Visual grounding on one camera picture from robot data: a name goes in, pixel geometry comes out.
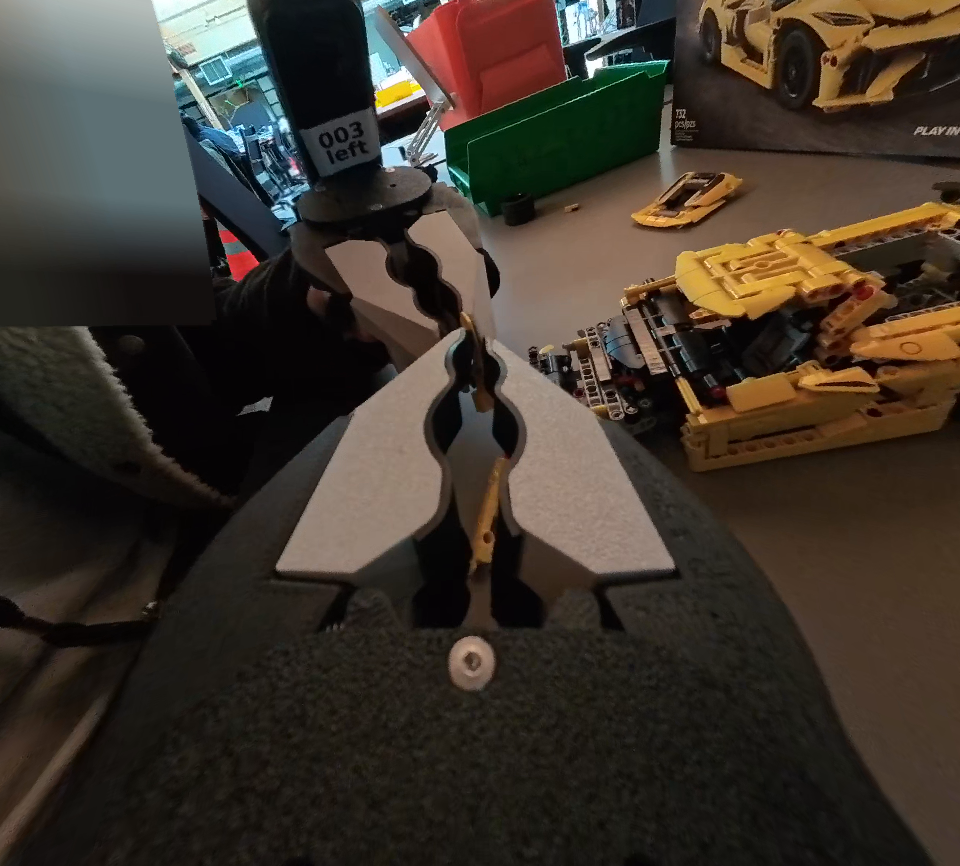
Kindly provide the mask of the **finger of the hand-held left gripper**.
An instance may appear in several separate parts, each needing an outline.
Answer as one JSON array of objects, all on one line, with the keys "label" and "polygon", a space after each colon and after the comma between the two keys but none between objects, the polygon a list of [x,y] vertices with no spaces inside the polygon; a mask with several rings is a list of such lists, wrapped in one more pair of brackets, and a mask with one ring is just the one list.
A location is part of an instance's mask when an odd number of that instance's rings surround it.
[{"label": "finger of the hand-held left gripper", "polygon": [[435,289],[444,313],[460,326],[463,315],[484,339],[498,335],[486,260],[450,212],[420,216],[409,226],[411,257],[420,256],[436,275]]},{"label": "finger of the hand-held left gripper", "polygon": [[329,247],[327,257],[359,330],[391,358],[420,358],[452,331],[431,253],[407,243],[396,251],[378,240],[347,240]]}]

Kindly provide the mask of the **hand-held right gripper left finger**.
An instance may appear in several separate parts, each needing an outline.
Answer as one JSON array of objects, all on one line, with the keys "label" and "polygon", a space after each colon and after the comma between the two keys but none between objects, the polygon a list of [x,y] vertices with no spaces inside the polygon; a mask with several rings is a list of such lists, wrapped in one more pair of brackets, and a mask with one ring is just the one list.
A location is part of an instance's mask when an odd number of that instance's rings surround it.
[{"label": "hand-held right gripper left finger", "polygon": [[351,415],[275,566],[374,589],[415,626],[467,615],[467,534],[449,451],[463,425],[467,332],[447,335]]}]

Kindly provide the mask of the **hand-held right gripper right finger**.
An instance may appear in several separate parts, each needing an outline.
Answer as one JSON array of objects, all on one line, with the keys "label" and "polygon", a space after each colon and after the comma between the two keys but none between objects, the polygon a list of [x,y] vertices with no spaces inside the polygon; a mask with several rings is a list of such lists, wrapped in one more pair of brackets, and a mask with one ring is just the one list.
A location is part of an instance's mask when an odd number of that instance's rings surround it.
[{"label": "hand-held right gripper right finger", "polygon": [[496,625],[538,627],[571,591],[674,577],[606,421],[497,340],[486,357],[492,435],[506,457],[489,587]]}]

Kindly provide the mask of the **yellow black brick subassembly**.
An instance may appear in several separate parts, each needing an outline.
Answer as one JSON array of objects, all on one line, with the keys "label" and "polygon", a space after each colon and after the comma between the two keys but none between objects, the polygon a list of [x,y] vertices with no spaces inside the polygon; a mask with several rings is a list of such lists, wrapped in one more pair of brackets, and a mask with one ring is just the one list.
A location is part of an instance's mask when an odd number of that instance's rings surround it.
[{"label": "yellow black brick subassembly", "polygon": [[471,579],[493,560],[498,541],[498,517],[500,512],[500,487],[510,458],[501,455],[494,460],[478,512],[475,530],[471,538],[471,562],[468,576]]}]

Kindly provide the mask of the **yellow brick car model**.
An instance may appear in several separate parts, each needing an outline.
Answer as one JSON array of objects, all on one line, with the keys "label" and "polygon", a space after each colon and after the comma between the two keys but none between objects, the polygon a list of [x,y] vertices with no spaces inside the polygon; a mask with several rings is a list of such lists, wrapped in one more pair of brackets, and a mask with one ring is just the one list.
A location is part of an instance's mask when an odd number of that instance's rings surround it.
[{"label": "yellow brick car model", "polygon": [[683,251],[534,369],[705,473],[941,430],[958,417],[958,183],[804,235]]}]

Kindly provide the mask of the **person's left forearm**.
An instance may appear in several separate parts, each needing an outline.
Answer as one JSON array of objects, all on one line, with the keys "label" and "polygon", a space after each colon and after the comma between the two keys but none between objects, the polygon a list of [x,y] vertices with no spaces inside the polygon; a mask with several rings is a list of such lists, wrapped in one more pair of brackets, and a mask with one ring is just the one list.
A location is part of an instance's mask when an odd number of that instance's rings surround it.
[{"label": "person's left forearm", "polygon": [[359,404],[391,363],[376,340],[343,331],[291,250],[242,280],[213,282],[208,375],[233,412],[279,397]]}]

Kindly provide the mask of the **white desk lamp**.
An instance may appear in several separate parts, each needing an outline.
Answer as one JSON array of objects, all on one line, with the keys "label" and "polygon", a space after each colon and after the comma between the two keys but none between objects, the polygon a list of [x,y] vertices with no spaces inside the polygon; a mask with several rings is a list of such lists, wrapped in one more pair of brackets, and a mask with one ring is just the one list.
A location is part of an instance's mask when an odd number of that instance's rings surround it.
[{"label": "white desk lamp", "polygon": [[403,32],[387,8],[376,7],[373,17],[380,39],[419,84],[430,103],[426,118],[407,145],[405,152],[408,164],[426,172],[438,160],[437,153],[429,150],[430,142],[443,122],[454,114],[457,107],[456,96],[442,81],[436,69],[426,58],[425,51],[421,49],[427,39],[433,39],[432,32],[426,32],[426,22],[418,25],[411,32]]}]

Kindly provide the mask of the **grey desk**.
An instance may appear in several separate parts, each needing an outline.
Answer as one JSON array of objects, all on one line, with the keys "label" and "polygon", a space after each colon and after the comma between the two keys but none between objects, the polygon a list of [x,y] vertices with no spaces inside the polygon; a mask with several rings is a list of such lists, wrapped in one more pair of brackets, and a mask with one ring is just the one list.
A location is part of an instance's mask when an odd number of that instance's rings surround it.
[{"label": "grey desk", "polygon": [[[699,224],[631,215],[686,173],[743,185]],[[958,161],[662,149],[536,205],[509,227],[480,213],[503,287],[501,340],[560,346],[618,311],[623,289],[683,250],[783,228],[843,227],[915,208]],[[576,213],[565,206],[579,204]],[[697,474],[673,433],[651,451],[747,548],[789,607],[858,751],[937,864],[958,864],[958,422],[942,431]]]}]

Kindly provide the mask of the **black office chair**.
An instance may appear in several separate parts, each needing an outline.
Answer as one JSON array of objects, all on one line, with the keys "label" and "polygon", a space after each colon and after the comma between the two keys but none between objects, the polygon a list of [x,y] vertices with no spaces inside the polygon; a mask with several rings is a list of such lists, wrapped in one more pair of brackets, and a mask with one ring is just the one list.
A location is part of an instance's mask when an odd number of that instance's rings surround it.
[{"label": "black office chair", "polygon": [[186,119],[181,123],[198,199],[213,218],[258,261],[278,257],[289,247],[282,222],[270,206],[215,146],[198,140]]}]

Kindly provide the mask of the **green plastic bin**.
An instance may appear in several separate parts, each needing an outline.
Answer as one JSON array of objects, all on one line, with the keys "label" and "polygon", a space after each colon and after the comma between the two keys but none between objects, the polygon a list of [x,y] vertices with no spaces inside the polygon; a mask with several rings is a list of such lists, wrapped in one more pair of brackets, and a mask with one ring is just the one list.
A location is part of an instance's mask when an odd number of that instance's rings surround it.
[{"label": "green plastic bin", "polygon": [[444,134],[452,185],[496,216],[659,151],[668,60],[614,65],[470,119]]}]

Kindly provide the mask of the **yellow car roof section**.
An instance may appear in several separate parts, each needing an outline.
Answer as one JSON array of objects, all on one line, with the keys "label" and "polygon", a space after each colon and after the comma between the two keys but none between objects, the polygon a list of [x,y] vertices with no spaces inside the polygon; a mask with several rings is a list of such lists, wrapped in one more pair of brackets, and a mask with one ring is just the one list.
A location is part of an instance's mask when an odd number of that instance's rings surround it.
[{"label": "yellow car roof section", "polygon": [[726,206],[742,186],[743,179],[733,174],[685,173],[630,219],[648,229],[693,227]]}]

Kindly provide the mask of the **person's fleece-collared jacket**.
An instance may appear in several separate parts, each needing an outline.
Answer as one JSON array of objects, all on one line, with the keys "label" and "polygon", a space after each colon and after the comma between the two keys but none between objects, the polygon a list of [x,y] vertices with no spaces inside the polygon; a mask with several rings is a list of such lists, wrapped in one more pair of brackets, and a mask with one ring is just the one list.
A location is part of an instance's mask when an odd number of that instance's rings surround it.
[{"label": "person's fleece-collared jacket", "polygon": [[177,508],[234,505],[156,442],[87,327],[3,326],[1,397],[19,421],[95,476]]}]

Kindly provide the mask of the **person's light grey hoodie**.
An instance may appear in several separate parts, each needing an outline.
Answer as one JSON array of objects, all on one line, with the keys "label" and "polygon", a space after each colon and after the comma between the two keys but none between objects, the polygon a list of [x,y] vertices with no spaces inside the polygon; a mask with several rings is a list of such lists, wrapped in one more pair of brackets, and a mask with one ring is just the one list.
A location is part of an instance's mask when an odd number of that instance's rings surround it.
[{"label": "person's light grey hoodie", "polygon": [[[2,434],[2,596],[51,623],[140,621],[229,515],[154,502]],[[2,629],[2,864],[105,720],[141,642],[57,648]]]}]

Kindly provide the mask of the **toy car set box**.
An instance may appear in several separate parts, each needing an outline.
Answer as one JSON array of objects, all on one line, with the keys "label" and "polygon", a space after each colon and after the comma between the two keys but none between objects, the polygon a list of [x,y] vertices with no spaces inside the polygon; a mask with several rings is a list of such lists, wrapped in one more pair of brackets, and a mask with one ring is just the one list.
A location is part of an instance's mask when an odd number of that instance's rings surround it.
[{"label": "toy car set box", "polygon": [[957,162],[959,0],[677,0],[671,141]]}]

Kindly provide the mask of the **black hoodie drawstring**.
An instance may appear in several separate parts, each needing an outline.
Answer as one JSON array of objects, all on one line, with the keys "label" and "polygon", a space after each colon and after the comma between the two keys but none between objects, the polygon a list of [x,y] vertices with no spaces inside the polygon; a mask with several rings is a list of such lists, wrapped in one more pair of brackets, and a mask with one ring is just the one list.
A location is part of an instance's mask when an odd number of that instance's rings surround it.
[{"label": "black hoodie drawstring", "polygon": [[56,649],[96,648],[140,643],[149,638],[159,622],[162,604],[150,602],[138,618],[85,624],[51,622],[27,614],[13,600],[1,597],[1,629],[32,636]]}]

